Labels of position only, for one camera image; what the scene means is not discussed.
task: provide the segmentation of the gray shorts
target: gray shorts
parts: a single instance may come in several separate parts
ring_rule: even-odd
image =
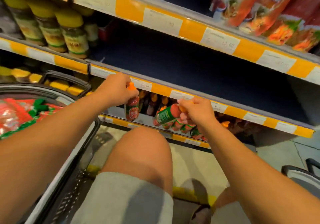
[[[71,224],[172,223],[172,197],[149,182],[129,175],[103,172],[92,184]]]

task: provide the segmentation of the forearm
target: forearm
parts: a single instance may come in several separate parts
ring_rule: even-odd
[[[21,216],[19,212],[43,193],[102,112],[100,104],[93,93],[1,141],[0,165],[6,167],[0,172],[0,191],[2,199],[7,200],[0,202],[1,223],[17,221],[7,218]]]
[[[315,221],[320,211],[317,198],[260,159],[217,121],[206,124],[204,134],[253,223]]]

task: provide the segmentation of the person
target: person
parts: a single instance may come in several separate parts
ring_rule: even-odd
[[[0,143],[0,223],[16,223],[42,194],[93,120],[138,91],[130,77],[110,75],[89,96]],[[318,223],[320,201],[247,149],[219,124],[209,100],[179,100],[209,140],[230,188],[252,223]],[[156,130],[138,127],[114,146],[72,224],[171,223],[173,164],[168,142]]]

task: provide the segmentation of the ketchup bottle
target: ketchup bottle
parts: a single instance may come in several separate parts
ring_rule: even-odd
[[[130,82],[128,88],[129,90],[136,90],[134,83]],[[124,105],[125,117],[129,121],[134,121],[139,116],[139,96],[130,98],[128,102]]]

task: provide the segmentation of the black basket handle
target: black basket handle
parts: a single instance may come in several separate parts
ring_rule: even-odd
[[[81,92],[77,97],[81,98],[84,95],[86,95],[88,92],[91,91],[91,85],[90,83],[83,81],[81,79],[78,79],[74,76],[70,76],[67,75],[65,73],[62,72],[56,72],[56,71],[47,71],[39,80],[39,84],[44,84],[45,81],[48,79],[48,77],[53,77],[53,78],[57,78],[57,79],[61,79],[61,80],[65,80],[68,82],[72,82],[73,84],[77,85],[77,86],[81,86],[84,88],[84,91]]]
[[[312,158],[308,158],[306,159],[306,166],[308,168],[308,171],[310,173],[315,173],[314,170],[313,170],[313,167],[312,166],[315,166],[316,168],[320,169],[320,163],[317,162],[316,160],[312,159]]]

